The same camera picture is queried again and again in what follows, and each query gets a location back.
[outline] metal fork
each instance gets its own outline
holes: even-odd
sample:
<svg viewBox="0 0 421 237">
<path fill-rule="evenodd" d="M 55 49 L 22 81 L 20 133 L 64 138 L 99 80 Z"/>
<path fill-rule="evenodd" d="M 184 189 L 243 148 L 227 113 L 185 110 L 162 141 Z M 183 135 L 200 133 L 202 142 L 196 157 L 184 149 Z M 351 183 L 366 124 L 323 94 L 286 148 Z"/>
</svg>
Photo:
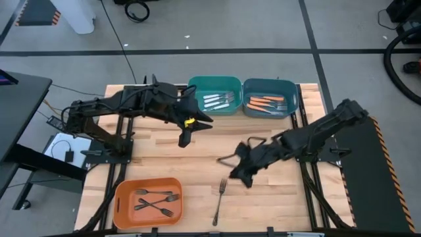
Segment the metal fork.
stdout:
<svg viewBox="0 0 421 237">
<path fill-rule="evenodd" d="M 221 204 L 222 194 L 224 194 L 225 192 L 226 183 L 227 183 L 226 178 L 223 178 L 221 180 L 221 184 L 219 185 L 219 201 L 218 201 L 218 207 L 216 208 L 215 217 L 213 218 L 213 222 L 212 222 L 213 226 L 218 225 L 219 205 Z"/>
<path fill-rule="evenodd" d="M 150 205 L 151 207 L 158 209 L 159 211 L 161 211 L 162 214 L 166 215 L 167 217 L 172 217 L 174 215 L 172 211 L 165 208 L 159 208 L 153 204 L 150 204 L 148 201 L 144 200 L 143 198 L 140 198 L 139 201 L 142 202 L 143 204 L 147 204 L 147 205 Z"/>
</svg>

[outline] wooden tabletop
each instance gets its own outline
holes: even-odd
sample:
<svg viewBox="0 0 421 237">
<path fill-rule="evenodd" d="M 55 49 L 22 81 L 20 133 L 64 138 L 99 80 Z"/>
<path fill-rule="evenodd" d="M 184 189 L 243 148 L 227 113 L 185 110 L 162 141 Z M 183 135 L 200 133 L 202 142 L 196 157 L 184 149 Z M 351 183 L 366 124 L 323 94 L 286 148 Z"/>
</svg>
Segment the wooden tabletop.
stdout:
<svg viewBox="0 0 421 237">
<path fill-rule="evenodd" d="M 123 87 L 109 85 L 105 95 L 111 96 Z M 301 84 L 301 89 L 308 120 L 313 122 L 325 114 L 318 85 Z M 117 118 L 117 115 L 102 116 L 99 125 L 114 133 Z M 282 120 L 255 119 L 246 117 L 242 111 L 232 116 L 212 118 L 213 128 L 193 133 L 186 148 L 178 147 L 181 131 L 176 125 L 153 118 L 138 117 L 134 121 L 134 150 L 126 180 L 169 176 L 177 178 L 183 186 L 182 219 L 172 226 L 160 226 L 159 232 L 264 232 L 268 226 L 273 226 L 275 231 L 310 230 L 303 180 L 294 159 L 278 161 L 267 170 L 259 171 L 250 189 L 239 180 L 229 180 L 222 196 L 218 226 L 212 225 L 219 183 L 231 171 L 231 168 L 216 163 L 215 159 L 232 154 L 238 143 L 250 136 L 269 138 L 292 128 L 289 117 Z M 327 163 L 319 163 L 318 168 L 325 198 L 337 214 L 353 226 L 339 169 Z M 75 229 L 83 227 L 102 202 L 108 171 L 109 165 L 98 165 L 87 175 Z M 313 200 L 318 225 L 321 226 L 316 198 Z M 112 202 L 107 228 L 112 224 L 113 205 Z M 150 227 L 130 230 L 150 231 Z"/>
</svg>

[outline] plastic bin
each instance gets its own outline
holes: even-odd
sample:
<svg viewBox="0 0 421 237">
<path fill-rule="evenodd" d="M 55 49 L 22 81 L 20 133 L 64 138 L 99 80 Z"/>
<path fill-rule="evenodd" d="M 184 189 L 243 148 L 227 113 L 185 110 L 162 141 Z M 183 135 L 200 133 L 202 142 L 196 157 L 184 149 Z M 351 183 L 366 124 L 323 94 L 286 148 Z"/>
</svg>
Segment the plastic bin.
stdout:
<svg viewBox="0 0 421 237">
<path fill-rule="evenodd" d="M 266 112 L 256 111 L 254 109 L 247 108 L 248 102 L 250 102 L 250 96 L 284 96 L 287 109 L 285 113 L 280 115 L 271 115 Z M 297 86 L 288 80 L 277 80 L 277 79 L 247 79 L 243 85 L 243 110 L 244 114 L 250 117 L 259 118 L 271 118 L 271 119 L 282 119 L 298 108 L 298 91 Z M 269 111 L 276 111 L 273 108 L 262 107 Z"/>
<path fill-rule="evenodd" d="M 195 76 L 189 81 L 190 85 L 196 85 L 196 99 L 200 110 L 205 109 L 203 96 L 213 94 L 225 94 L 234 92 L 234 100 L 229 107 L 215 111 L 204 111 L 208 115 L 233 115 L 242 102 L 241 82 L 233 76 Z"/>
</svg>

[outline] orange bin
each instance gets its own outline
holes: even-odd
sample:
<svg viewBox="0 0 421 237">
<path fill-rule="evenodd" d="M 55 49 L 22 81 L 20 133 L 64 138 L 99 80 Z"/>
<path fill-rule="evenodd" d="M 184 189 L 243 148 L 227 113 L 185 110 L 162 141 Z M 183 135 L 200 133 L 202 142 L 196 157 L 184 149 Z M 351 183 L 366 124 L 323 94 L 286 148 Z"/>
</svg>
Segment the orange bin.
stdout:
<svg viewBox="0 0 421 237">
<path fill-rule="evenodd" d="M 167 197 L 164 194 L 136 193 L 138 189 L 146 189 L 150 192 L 171 191 L 179 194 L 180 198 L 171 202 L 160 202 L 155 204 L 159 208 L 166 208 L 174 214 L 172 217 L 163 215 L 154 207 L 145 207 L 135 210 L 136 205 L 142 205 L 139 198 L 143 198 L 149 203 L 160 201 Z M 114 224 L 119 229 L 139 228 L 145 226 L 160 226 L 176 224 L 183 214 L 183 192 L 180 181 L 175 178 L 152 178 L 147 180 L 127 180 L 118 185 L 114 203 Z"/>
</svg>

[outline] gray floor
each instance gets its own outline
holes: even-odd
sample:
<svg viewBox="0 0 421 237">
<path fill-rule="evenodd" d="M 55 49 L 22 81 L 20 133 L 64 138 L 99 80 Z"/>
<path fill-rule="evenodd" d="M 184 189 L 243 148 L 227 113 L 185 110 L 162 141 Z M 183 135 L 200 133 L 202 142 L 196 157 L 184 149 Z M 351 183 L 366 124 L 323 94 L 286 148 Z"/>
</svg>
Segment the gray floor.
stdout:
<svg viewBox="0 0 421 237">
<path fill-rule="evenodd" d="M 77 35 L 65 19 L 57 26 L 13 26 L 0 51 L 100 51 L 120 46 L 97 0 L 87 0 L 97 15 L 92 34 Z M 130 22 L 123 8 L 104 0 L 125 49 L 310 49 L 299 3 L 296 0 L 162 0 L 151 2 L 151 17 L 144 24 Z M 306 0 L 319 49 L 383 49 L 396 33 L 377 25 L 377 12 L 390 0 Z M 0 0 L 0 31 L 17 0 Z M 382 15 L 384 24 L 392 24 Z M 381 55 L 321 55 L 334 105 L 344 98 L 356 99 L 377 117 L 385 136 L 413 221 L 421 229 L 421 160 L 417 154 L 421 108 L 403 97 L 382 66 Z M 419 55 L 394 55 L 396 65 L 417 60 Z M 233 75 L 248 78 L 280 77 L 293 82 L 319 82 L 311 54 L 212 54 L 129 55 L 137 81 L 155 73 L 164 82 L 185 83 L 197 75 Z M 4 70 L 53 79 L 53 83 L 91 93 L 103 93 L 107 84 L 131 84 L 133 78 L 123 56 L 0 57 Z M 419 76 L 403 76 L 421 94 Z M 89 99 L 51 88 L 47 100 L 63 108 L 76 99 Z M 51 115 L 42 105 L 39 111 Z M 42 150 L 56 131 L 36 114 L 20 143 Z M 13 184 L 24 182 L 20 171 Z M 41 236 L 70 232 L 80 195 L 34 186 L 33 207 L 11 211 L 20 188 L 11 188 L 0 200 L 0 229 L 4 236 Z M 16 228 L 14 225 L 26 226 Z"/>
</svg>

